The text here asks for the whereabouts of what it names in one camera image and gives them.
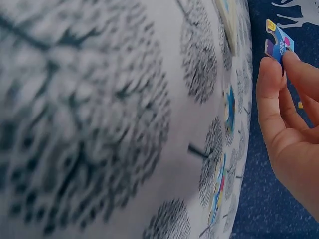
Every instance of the colorful puzzle piece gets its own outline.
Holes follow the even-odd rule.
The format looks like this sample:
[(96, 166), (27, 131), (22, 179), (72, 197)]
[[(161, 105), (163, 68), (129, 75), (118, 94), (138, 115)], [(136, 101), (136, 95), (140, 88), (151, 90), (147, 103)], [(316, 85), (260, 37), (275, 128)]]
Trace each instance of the colorful puzzle piece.
[(295, 50), (295, 42), (269, 19), (266, 21), (266, 31), (273, 35), (276, 44), (266, 39), (265, 54), (277, 60), (283, 67), (283, 55), (287, 49)]

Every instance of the colorful picture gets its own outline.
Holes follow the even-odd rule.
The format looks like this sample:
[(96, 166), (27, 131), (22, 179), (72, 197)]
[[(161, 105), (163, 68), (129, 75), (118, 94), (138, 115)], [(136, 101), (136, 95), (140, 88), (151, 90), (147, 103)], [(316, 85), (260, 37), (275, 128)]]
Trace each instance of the colorful picture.
[(208, 224), (214, 224), (216, 221), (216, 214), (218, 209), (221, 206), (223, 200), (223, 190), (225, 183), (225, 175), (226, 175), (226, 154), (221, 157), (221, 160), (217, 163), (216, 172), (215, 172), (215, 180), (214, 187), (212, 190), (212, 202), (211, 202), (211, 211), (208, 218)]
[(295, 43), (287, 34), (285, 34), (269, 19), (267, 19), (266, 22), (266, 31), (273, 35), (275, 44), (273, 44), (271, 40), (266, 39), (265, 54), (283, 65), (283, 55), (287, 50), (294, 51)]
[(224, 101), (225, 101), (225, 125), (226, 130), (233, 133), (235, 125), (235, 96), (234, 90), (231, 84), (227, 85), (224, 91)]

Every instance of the speckled blue surface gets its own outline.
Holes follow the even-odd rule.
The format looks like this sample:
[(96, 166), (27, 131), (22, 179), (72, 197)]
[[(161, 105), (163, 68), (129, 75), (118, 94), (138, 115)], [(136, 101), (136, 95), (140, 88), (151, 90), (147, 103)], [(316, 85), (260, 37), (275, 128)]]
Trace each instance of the speckled blue surface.
[[(277, 8), (269, 0), (248, 0), (253, 40), (253, 103), (246, 171), (232, 239), (318, 239), (319, 225), (275, 178), (258, 125), (255, 86), (259, 62), (264, 57), (266, 19), (288, 24), (276, 14), (300, 17), (300, 7)], [(319, 66), (319, 27), (284, 30), (295, 41), (295, 52), (303, 61)], [(294, 102), (299, 100), (289, 84)], [(299, 113), (310, 124), (303, 110)]]

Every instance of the tree pattern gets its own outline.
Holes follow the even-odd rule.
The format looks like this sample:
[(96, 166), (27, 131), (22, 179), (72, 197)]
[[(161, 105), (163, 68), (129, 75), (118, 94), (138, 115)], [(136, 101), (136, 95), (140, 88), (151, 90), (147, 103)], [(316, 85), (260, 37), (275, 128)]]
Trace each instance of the tree pattern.
[(190, 222), (184, 201), (164, 202), (143, 231), (143, 239), (188, 239)]
[(201, 0), (176, 0), (183, 15), (181, 31), (182, 68), (188, 94), (196, 102), (206, 102), (213, 94), (217, 60), (211, 25)]
[(235, 221), (236, 212), (237, 212), (237, 199), (236, 199), (235, 194), (233, 194), (232, 197), (231, 197), (228, 214), (223, 216), (223, 218), (227, 217), (226, 223), (225, 223), (225, 227), (224, 227), (224, 232), (226, 232), (229, 229), (231, 229), (231, 227), (232, 227), (232, 225), (234, 224), (234, 221)]
[(243, 72), (241, 69), (237, 69), (237, 102), (238, 102), (238, 112), (241, 113), (243, 110), (243, 100), (244, 100), (244, 80)]
[(231, 132), (230, 130), (226, 130), (226, 133), (225, 133), (225, 140), (226, 140), (226, 145), (228, 147), (230, 147), (233, 143), (233, 139), (234, 139), (234, 133)]
[(107, 222), (151, 177), (170, 101), (154, 23), (137, 0), (5, 1), (0, 187), (44, 236)]
[(219, 17), (218, 26), (219, 46), (223, 55), (223, 63), (226, 71), (229, 71), (232, 66), (232, 54), (226, 39), (225, 28), (221, 16)]
[(237, 15), (238, 21), (237, 21), (237, 27), (238, 27), (238, 32), (239, 32), (239, 39), (240, 40), (240, 46), (246, 45), (245, 38), (244, 38), (244, 27), (243, 27), (243, 22), (242, 22), (242, 16)]
[(238, 161), (238, 151), (233, 149), (230, 156), (230, 166), (227, 170), (226, 182), (225, 182), (225, 199), (228, 200), (233, 193), (234, 180), (236, 176), (236, 167)]
[(244, 107), (244, 111), (245, 111), (246, 114), (247, 114), (247, 128), (248, 128), (248, 130), (249, 130), (249, 127), (250, 127), (250, 117), (251, 117), (251, 101), (248, 102), (247, 108)]
[(242, 80), (243, 80), (243, 89), (244, 89), (244, 94), (251, 94), (251, 84), (252, 80), (251, 77), (248, 75), (248, 63), (247, 61), (243, 62), (243, 75), (242, 75)]
[(241, 122), (240, 131), (239, 132), (239, 148), (238, 148), (238, 159), (242, 159), (245, 153), (245, 146), (246, 146), (246, 135), (245, 135), (245, 127), (244, 123)]
[(203, 160), (199, 179), (199, 196), (203, 207), (206, 207), (209, 202), (215, 178), (216, 165), (220, 162), (222, 156), (223, 141), (222, 125), (220, 119), (216, 117), (209, 127), (206, 136), (205, 151), (203, 152), (193, 144), (190, 144), (188, 147), (190, 153), (197, 155)]

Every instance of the blue carpet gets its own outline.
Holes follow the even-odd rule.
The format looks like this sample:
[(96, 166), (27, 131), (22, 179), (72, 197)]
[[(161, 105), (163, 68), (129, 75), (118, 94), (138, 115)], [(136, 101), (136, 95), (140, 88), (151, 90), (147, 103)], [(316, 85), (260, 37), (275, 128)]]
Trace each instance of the blue carpet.
[[(319, 0), (305, 1), (314, 6)], [(265, 56), (266, 19), (275, 23), (293, 21), (277, 14), (302, 17), (302, 7), (280, 8), (269, 0), (248, 0), (253, 41), (253, 102), (246, 171), (241, 189), (239, 208), (233, 228), (234, 239), (318, 239), (319, 226), (310, 214), (289, 194), (275, 178), (258, 125), (255, 87), (260, 60)], [(302, 27), (284, 29), (295, 41), (295, 52), (303, 61), (319, 66), (319, 27), (305, 23)], [(299, 96), (294, 87), (289, 89), (295, 104)], [(298, 110), (310, 124), (305, 112)]]

